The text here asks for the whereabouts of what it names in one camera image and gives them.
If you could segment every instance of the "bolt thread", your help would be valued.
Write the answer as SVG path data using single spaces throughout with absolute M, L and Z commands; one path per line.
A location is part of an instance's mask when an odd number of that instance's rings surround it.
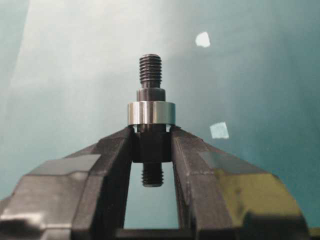
M 140 57 L 140 83 L 145 88 L 159 88 L 161 82 L 161 58 L 156 54 Z
M 160 187 L 163 182 L 161 163 L 144 163 L 142 170 L 142 184 L 144 187 Z

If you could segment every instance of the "white light spot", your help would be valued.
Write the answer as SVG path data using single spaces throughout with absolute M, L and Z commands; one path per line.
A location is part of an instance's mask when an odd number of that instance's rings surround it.
M 226 122 L 218 122 L 210 126 L 211 136 L 213 139 L 228 139 L 229 133 Z
M 207 48 L 210 46 L 210 38 L 206 31 L 199 33 L 195 38 L 195 44 L 199 47 Z

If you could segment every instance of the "threaded stud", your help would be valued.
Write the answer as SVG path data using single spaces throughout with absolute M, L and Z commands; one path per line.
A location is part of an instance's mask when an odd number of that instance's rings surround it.
M 142 184 L 144 187 L 160 187 L 164 182 L 161 163 L 144 163 Z
M 161 58 L 156 54 L 145 54 L 140 57 L 139 65 L 142 87 L 159 88 L 161 82 Z

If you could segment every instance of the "metal ring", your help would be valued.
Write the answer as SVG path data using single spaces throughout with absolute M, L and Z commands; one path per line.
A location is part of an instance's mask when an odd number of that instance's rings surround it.
M 128 126 L 176 124 L 176 105 L 167 101 L 134 101 L 128 104 Z

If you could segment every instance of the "metal shaft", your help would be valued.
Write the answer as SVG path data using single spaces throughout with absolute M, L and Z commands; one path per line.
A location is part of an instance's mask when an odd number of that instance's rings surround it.
M 139 60 L 141 89 L 137 91 L 137 101 L 165 101 L 166 92 L 160 88 L 161 58 L 156 54 L 143 55 Z M 165 132 L 165 124 L 139 124 L 137 131 Z M 145 187 L 160 187 L 163 184 L 161 163 L 144 163 L 142 184 Z

